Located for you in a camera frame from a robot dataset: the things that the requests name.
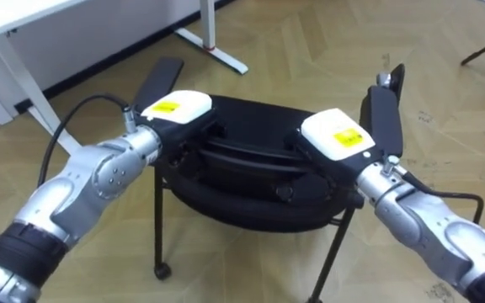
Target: wooden floor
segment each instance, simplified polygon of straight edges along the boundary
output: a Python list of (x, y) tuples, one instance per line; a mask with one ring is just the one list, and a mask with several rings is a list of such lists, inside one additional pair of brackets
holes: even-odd
[[(131, 100), (155, 60), (169, 55), (186, 60), (177, 88), (312, 111), (339, 107), (356, 118), (375, 74), (404, 62), (404, 165), (437, 189), (485, 198), (485, 55), (459, 66), (485, 45), (484, 3), (238, 0), (217, 16), (219, 45), (248, 64), (247, 75), (170, 36), (54, 98), (54, 107), (64, 114), (97, 91)], [(88, 144), (122, 134), (123, 125), (114, 106), (96, 104), (80, 112), (69, 131)], [(0, 231), (35, 188), (48, 140), (28, 114), (0, 126)], [(57, 147), (51, 173), (66, 159)], [(471, 202), (451, 205), (471, 217)], [(197, 214), (171, 194), (166, 217), (171, 279), (158, 282), (152, 273), (149, 170), (64, 260), (41, 302), (302, 303), (336, 231), (296, 236), (242, 231)], [(464, 301), (392, 239), (371, 207), (356, 214), (322, 298), (326, 303)]]

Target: white wall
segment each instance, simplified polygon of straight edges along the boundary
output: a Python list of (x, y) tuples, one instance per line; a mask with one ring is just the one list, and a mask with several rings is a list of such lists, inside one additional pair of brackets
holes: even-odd
[[(10, 40), (46, 89), (200, 9), (199, 0), (89, 0), (19, 29)], [(0, 100), (26, 99), (0, 62)]]

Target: caster wheel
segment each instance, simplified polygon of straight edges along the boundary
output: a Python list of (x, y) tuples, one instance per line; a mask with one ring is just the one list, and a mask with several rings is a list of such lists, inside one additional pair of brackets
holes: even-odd
[(164, 281), (172, 275), (172, 269), (166, 263), (160, 263), (160, 265), (155, 266), (155, 275), (157, 279)]

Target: yellow label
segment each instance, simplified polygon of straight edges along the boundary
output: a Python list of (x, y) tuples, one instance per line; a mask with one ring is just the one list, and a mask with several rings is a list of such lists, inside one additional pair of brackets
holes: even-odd
[(334, 138), (344, 147), (352, 147), (363, 141), (362, 135), (354, 128), (336, 133)]
[(160, 112), (160, 113), (172, 113), (175, 109), (177, 109), (181, 104), (177, 104), (175, 102), (169, 101), (162, 101), (152, 107), (152, 111)]

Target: desk leg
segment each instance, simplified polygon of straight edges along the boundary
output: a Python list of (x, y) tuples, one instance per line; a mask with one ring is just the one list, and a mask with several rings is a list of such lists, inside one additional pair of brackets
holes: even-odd
[[(6, 36), (0, 36), (0, 59), (7, 66), (18, 85), (24, 90), (33, 106), (29, 112), (51, 134), (54, 134), (57, 126), (61, 123), (56, 112), (48, 103), (39, 85), (33, 79), (25, 64), (20, 60), (13, 46)], [(61, 133), (59, 144), (70, 154), (80, 147), (80, 144), (66, 131)]]
[(204, 39), (194, 35), (187, 29), (177, 29), (175, 33), (190, 43), (197, 45), (240, 74), (245, 74), (248, 71), (248, 67), (244, 63), (216, 48), (214, 0), (200, 0), (200, 11), (203, 22), (203, 34), (205, 35)]

